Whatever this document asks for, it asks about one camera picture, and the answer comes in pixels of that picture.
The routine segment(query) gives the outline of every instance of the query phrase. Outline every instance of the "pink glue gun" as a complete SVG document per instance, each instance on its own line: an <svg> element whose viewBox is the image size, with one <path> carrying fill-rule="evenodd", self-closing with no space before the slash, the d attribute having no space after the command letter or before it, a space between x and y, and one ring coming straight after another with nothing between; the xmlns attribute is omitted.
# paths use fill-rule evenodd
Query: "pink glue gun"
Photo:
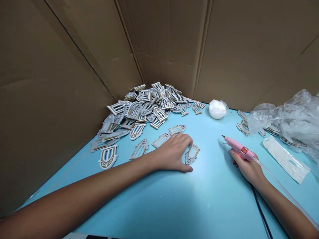
<svg viewBox="0 0 319 239"><path fill-rule="evenodd" d="M238 153L238 155L242 158L242 159L246 159L248 161L251 161L252 159L254 159L255 154L250 151L249 149L247 149L245 146L243 146L241 143L237 142L236 140L230 138L230 137L225 137L224 135L222 135L225 139L225 141L227 142L227 144L229 146L231 146L231 148Z"/></svg>

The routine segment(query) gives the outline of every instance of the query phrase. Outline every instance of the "cardboard box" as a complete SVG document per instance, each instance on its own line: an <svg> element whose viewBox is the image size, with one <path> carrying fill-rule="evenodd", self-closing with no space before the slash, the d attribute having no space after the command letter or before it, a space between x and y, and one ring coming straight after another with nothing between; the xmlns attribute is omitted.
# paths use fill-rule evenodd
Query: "cardboard box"
<svg viewBox="0 0 319 239"><path fill-rule="evenodd" d="M13 0L0 9L0 215L76 154L134 86L169 83L243 111L319 91L313 1Z"/></svg>

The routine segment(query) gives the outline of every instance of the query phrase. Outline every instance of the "wrist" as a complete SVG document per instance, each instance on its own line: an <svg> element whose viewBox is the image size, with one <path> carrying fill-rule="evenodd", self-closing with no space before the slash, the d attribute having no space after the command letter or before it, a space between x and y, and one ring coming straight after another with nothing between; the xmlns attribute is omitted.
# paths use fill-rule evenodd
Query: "wrist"
<svg viewBox="0 0 319 239"><path fill-rule="evenodd" d="M271 183L267 180L266 177L259 180L256 183L253 183L253 186L262 194L265 191L268 191L271 187Z"/></svg>

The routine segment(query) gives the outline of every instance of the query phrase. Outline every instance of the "power cord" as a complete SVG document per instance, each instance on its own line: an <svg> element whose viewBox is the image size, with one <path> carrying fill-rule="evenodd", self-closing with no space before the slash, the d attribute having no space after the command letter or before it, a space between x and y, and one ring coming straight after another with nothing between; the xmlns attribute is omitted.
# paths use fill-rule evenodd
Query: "power cord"
<svg viewBox="0 0 319 239"><path fill-rule="evenodd" d="M265 223L265 225L266 225L266 228L267 228L269 237L270 237L270 239L273 239L272 234L271 234L271 231L270 231L269 226L268 226L268 223L267 223L267 220L266 220L266 218L265 218L265 216L264 216L264 213L263 213L263 211L262 211L262 208L260 207L260 204L259 204L259 201L258 201L258 197L257 197L257 195L256 195L255 187L254 187L252 184L250 184L250 186L252 187L252 190L253 190L253 193L254 193L254 196L255 196L255 200L256 200L256 203L257 203L259 212L260 212L260 214L261 214L261 216L262 216L262 218L263 218L263 221L264 221L264 223Z"/></svg>

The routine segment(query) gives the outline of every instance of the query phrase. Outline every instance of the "white foam ball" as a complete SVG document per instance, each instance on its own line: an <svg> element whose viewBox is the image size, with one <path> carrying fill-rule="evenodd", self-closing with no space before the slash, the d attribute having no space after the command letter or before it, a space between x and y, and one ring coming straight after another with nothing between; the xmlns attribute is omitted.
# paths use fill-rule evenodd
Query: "white foam ball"
<svg viewBox="0 0 319 239"><path fill-rule="evenodd" d="M223 101L212 100L209 103L209 114L214 119L221 119L227 113L227 104Z"/></svg>

